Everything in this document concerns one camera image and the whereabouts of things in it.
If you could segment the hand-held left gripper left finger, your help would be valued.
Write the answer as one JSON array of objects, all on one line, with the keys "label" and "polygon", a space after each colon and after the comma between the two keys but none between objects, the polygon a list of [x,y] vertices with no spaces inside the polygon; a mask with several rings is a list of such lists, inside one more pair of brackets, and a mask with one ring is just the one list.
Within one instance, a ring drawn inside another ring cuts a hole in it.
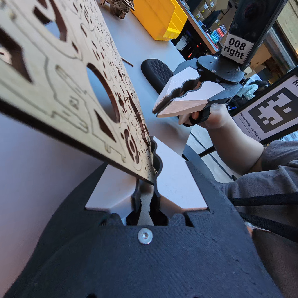
[{"label": "hand-held left gripper left finger", "polygon": [[124,225],[137,225],[141,204],[140,180],[107,165],[85,208],[118,214]]}]

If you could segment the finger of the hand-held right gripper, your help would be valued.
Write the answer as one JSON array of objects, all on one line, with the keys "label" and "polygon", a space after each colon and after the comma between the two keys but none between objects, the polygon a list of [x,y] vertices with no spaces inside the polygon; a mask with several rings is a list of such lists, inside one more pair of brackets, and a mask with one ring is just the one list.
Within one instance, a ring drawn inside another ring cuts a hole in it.
[{"label": "finger of the hand-held right gripper", "polygon": [[152,113],[158,114],[171,100],[180,97],[181,94],[185,94],[187,91],[193,90],[197,86],[200,77],[198,70],[190,66],[172,76],[159,94]]},{"label": "finger of the hand-held right gripper", "polygon": [[210,98],[225,90],[219,83],[205,81],[201,83],[199,89],[187,91],[184,95],[171,99],[157,113],[157,117],[167,118],[200,111]]}]

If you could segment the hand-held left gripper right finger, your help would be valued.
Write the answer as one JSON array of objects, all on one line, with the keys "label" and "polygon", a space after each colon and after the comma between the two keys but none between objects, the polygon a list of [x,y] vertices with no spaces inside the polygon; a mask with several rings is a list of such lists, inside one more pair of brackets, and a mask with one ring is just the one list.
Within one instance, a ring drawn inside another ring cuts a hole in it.
[{"label": "hand-held left gripper right finger", "polygon": [[150,217],[155,226],[166,226],[175,214],[206,211],[208,206],[186,160],[151,136],[154,192]]}]

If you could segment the laser-cut wooden parts sheet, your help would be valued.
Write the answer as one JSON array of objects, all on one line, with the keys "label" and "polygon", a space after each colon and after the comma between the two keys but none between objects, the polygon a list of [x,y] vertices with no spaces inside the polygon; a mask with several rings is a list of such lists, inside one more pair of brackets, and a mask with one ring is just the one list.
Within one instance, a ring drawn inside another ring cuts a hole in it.
[{"label": "laser-cut wooden parts sheet", "polygon": [[150,135],[96,1],[1,1],[1,112],[150,184]]}]

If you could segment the person's right forearm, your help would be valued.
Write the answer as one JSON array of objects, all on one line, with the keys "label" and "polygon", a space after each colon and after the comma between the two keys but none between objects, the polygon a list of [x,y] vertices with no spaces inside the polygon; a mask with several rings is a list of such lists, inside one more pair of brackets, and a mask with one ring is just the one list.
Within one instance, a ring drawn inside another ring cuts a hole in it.
[{"label": "person's right forearm", "polygon": [[244,134],[229,114],[220,121],[212,119],[206,129],[219,157],[231,170],[240,175],[262,171],[265,148]]}]

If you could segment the assembled wooden model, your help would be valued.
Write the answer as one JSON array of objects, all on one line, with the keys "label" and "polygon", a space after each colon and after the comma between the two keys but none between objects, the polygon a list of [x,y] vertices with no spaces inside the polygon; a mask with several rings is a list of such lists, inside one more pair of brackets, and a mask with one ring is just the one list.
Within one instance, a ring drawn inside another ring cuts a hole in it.
[{"label": "assembled wooden model", "polygon": [[133,0],[97,0],[98,5],[109,4],[110,13],[124,19],[130,10],[135,11]]}]

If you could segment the person's right hand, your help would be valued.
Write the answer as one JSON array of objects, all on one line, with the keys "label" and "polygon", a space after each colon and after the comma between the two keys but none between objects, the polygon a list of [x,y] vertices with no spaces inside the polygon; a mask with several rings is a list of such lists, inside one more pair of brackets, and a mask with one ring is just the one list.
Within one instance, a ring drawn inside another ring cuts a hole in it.
[{"label": "person's right hand", "polygon": [[209,108],[208,118],[198,123],[199,126],[206,129],[219,129],[230,121],[231,117],[225,104],[214,103]]}]

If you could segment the black mesh chair back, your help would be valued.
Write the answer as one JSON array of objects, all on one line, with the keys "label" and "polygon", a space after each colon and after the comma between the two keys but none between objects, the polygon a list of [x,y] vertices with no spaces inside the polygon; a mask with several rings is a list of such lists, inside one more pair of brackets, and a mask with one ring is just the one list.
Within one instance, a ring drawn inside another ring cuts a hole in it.
[{"label": "black mesh chair back", "polygon": [[173,76],[173,72],[164,62],[154,58],[143,61],[141,71],[158,94],[162,92]]}]

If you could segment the colourful spool rack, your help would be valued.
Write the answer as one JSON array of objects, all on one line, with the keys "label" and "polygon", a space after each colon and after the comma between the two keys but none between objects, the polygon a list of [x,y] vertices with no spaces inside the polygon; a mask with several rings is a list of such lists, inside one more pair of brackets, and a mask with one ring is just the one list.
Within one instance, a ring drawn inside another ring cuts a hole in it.
[{"label": "colourful spool rack", "polygon": [[226,27],[224,25],[220,25],[211,33],[210,38],[214,44],[217,44],[227,33],[228,31]]}]

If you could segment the stack of cardboard boxes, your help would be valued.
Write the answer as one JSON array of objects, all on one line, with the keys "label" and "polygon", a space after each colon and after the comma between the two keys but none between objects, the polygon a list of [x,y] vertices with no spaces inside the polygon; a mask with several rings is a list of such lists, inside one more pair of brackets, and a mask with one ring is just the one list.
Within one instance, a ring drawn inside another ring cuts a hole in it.
[{"label": "stack of cardboard boxes", "polygon": [[209,31],[214,31],[220,26],[222,17],[230,9],[237,8],[238,1],[187,0],[186,4],[196,21],[201,21]]}]

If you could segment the white printed sign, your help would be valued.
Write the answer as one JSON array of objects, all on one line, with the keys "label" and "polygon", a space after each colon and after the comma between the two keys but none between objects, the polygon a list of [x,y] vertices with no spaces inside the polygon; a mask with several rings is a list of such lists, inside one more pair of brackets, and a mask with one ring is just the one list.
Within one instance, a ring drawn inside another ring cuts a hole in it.
[{"label": "white printed sign", "polygon": [[297,131],[297,67],[233,116],[244,134],[267,144]]}]

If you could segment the yellow plastic bin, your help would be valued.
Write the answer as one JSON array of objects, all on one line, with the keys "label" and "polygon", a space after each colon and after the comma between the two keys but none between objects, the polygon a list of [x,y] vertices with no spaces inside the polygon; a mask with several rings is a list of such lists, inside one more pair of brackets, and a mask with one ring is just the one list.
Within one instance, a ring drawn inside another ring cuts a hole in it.
[{"label": "yellow plastic bin", "polygon": [[132,13],[155,41],[176,39],[187,21],[175,0],[134,0]]}]

